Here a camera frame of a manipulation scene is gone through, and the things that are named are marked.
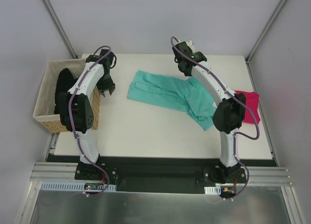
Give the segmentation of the teal t shirt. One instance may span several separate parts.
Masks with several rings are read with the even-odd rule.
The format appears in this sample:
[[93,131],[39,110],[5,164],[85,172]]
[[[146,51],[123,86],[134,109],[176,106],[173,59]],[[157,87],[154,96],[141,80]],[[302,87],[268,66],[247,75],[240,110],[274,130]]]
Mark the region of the teal t shirt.
[[213,126],[214,99],[194,77],[182,80],[139,70],[129,86],[127,98],[186,112],[204,130]]

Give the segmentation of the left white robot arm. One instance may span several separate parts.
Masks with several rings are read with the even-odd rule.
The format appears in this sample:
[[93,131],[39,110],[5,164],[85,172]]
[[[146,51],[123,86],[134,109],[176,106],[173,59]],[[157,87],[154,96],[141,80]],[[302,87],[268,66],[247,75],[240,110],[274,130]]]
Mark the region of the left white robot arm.
[[80,153],[76,179],[108,178],[101,167],[100,154],[92,136],[94,113],[90,96],[97,88],[100,94],[115,90],[110,70],[116,65],[117,58],[109,46],[99,47],[86,59],[85,68],[76,83],[66,92],[58,95],[60,121],[73,135]]

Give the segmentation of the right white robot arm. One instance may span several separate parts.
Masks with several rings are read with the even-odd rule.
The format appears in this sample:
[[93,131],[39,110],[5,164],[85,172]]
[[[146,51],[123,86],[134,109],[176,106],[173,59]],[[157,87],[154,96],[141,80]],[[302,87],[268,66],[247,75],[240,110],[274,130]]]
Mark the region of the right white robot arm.
[[213,73],[207,58],[195,50],[192,40],[180,41],[174,36],[171,40],[177,42],[172,43],[172,50],[178,69],[185,76],[196,78],[216,104],[212,121],[220,132],[221,156],[218,167],[212,169],[208,177],[215,183],[228,183],[241,168],[236,153],[235,133],[245,117],[246,98],[243,94],[236,94]]

